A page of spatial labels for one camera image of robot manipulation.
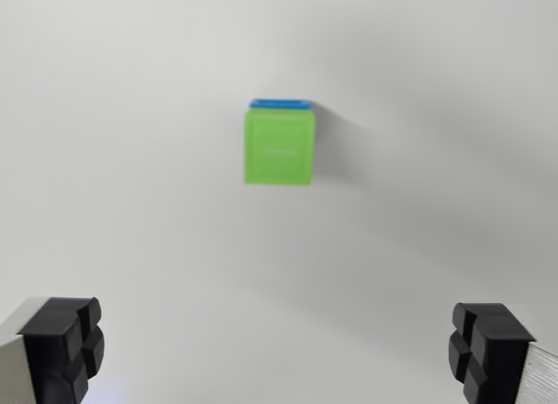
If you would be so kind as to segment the gripper right finger with black rubber pad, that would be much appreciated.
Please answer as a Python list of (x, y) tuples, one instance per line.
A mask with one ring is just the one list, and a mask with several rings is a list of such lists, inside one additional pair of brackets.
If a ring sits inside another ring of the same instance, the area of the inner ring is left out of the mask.
[(448, 343), (453, 377), (472, 404), (557, 402), (557, 356), (501, 303), (457, 303)]

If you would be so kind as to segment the gripper left finger with black rubber pad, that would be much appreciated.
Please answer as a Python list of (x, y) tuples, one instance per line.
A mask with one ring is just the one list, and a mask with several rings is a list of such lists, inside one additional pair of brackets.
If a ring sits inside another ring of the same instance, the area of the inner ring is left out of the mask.
[(1, 323), (1, 402), (80, 403), (105, 352), (96, 298), (31, 297)]

